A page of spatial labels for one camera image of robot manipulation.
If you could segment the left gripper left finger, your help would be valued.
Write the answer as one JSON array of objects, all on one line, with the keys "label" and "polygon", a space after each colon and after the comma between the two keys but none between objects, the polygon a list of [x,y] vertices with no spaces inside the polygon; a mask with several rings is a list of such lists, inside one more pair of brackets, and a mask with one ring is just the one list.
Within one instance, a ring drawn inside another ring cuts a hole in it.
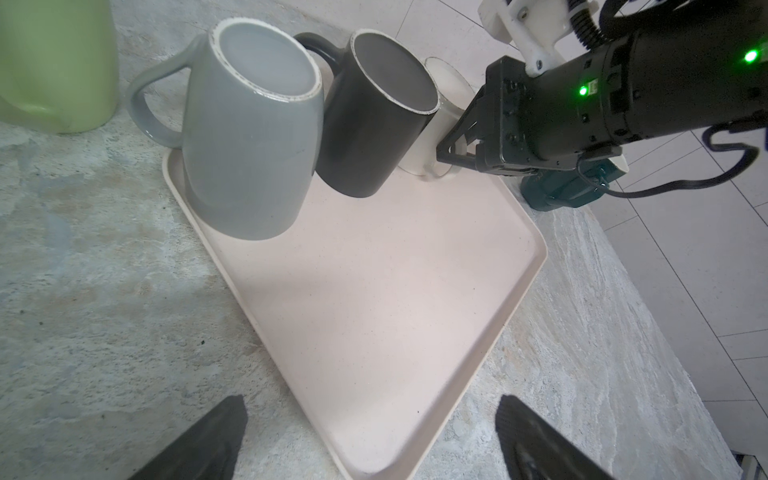
[{"label": "left gripper left finger", "polygon": [[232,479],[247,423],[244,397],[228,396],[131,479]]}]

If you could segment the dark green mug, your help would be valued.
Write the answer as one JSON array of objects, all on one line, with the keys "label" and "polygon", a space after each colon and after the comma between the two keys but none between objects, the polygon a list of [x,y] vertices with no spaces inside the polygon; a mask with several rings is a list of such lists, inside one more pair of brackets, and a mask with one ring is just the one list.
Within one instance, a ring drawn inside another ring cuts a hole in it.
[{"label": "dark green mug", "polygon": [[[624,156],[591,161],[582,166],[582,172],[592,182],[600,183],[605,188],[628,171]],[[603,196],[574,171],[542,171],[525,177],[520,191],[532,209],[542,212],[561,207],[579,208]]]}]

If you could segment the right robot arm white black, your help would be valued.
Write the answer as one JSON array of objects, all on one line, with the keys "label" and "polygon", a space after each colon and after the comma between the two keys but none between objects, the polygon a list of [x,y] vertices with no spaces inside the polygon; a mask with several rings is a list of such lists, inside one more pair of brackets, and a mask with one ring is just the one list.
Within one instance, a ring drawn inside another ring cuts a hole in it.
[{"label": "right robot arm white black", "polygon": [[767,5],[661,1],[486,1],[492,36],[520,59],[485,82],[437,159],[504,176],[572,171],[625,145],[722,124],[767,123]]}]

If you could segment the grey mug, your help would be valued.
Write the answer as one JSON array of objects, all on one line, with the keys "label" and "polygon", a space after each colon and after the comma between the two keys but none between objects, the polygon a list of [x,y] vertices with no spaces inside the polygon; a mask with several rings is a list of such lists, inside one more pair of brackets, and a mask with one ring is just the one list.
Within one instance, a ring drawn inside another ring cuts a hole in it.
[{"label": "grey mug", "polygon": [[[182,128],[150,110],[144,90],[188,68]],[[183,155],[188,201],[212,228],[242,240],[285,232],[315,172],[323,129],[319,67],[292,36],[227,18],[139,74],[126,108],[149,138]]]}]

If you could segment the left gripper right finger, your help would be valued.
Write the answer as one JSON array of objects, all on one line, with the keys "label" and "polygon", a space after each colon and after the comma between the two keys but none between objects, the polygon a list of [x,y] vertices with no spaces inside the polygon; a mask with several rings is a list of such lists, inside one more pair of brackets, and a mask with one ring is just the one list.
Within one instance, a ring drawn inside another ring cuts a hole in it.
[{"label": "left gripper right finger", "polygon": [[495,431],[510,479],[612,479],[514,395],[503,395]]}]

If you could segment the light green mug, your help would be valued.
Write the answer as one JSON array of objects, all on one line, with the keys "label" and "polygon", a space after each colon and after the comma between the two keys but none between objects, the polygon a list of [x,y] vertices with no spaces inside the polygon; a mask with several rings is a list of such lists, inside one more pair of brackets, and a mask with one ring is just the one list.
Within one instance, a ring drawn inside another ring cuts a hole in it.
[{"label": "light green mug", "polygon": [[1,3],[1,121],[52,134],[107,123],[119,104],[109,1]]}]

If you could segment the black mug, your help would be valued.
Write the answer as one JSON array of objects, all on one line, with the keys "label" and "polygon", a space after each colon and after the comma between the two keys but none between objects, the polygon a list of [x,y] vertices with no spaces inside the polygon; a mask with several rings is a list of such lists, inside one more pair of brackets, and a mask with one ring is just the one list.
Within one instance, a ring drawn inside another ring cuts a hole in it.
[{"label": "black mug", "polygon": [[333,73],[316,172],[344,195],[370,197],[439,110],[437,86],[408,49],[375,30],[353,32],[343,49],[315,33],[295,39]]}]

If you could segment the white mug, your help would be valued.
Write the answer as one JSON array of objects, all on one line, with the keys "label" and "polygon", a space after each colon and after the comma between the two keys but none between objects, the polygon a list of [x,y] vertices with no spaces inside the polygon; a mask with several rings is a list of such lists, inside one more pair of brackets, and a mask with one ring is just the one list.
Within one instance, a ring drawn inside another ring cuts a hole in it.
[{"label": "white mug", "polygon": [[428,57],[424,66],[437,86],[440,107],[398,167],[425,182],[447,180],[461,168],[438,162],[437,145],[461,118],[475,92],[463,75],[446,61]]}]

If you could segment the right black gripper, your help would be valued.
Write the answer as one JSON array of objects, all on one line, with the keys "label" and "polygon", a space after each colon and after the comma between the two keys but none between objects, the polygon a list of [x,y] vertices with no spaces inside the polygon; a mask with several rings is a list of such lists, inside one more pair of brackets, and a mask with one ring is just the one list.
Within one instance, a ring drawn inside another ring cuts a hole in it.
[{"label": "right black gripper", "polygon": [[536,78],[503,56],[438,143],[440,163],[500,176],[572,171],[622,153],[613,134],[609,53],[594,50]]}]

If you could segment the beige rectangular tray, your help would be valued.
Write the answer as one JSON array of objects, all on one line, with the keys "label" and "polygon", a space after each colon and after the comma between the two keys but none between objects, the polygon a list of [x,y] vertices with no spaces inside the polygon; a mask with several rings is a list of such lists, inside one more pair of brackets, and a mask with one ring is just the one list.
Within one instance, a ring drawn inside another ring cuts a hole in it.
[{"label": "beige rectangular tray", "polygon": [[314,178],[285,233],[244,241],[194,213],[179,151],[162,172],[341,474],[411,478],[547,258],[503,180]]}]

